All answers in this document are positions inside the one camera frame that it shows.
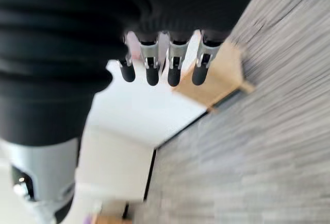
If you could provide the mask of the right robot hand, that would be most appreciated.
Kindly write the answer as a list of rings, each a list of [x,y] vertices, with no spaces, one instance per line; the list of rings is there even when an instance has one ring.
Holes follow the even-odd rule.
[[[75,194],[81,139],[94,95],[112,82],[108,61],[135,79],[127,34],[158,83],[159,35],[169,35],[168,83],[179,84],[200,30],[192,82],[204,83],[251,0],[1,0],[1,146],[12,187],[37,223],[61,223]]]

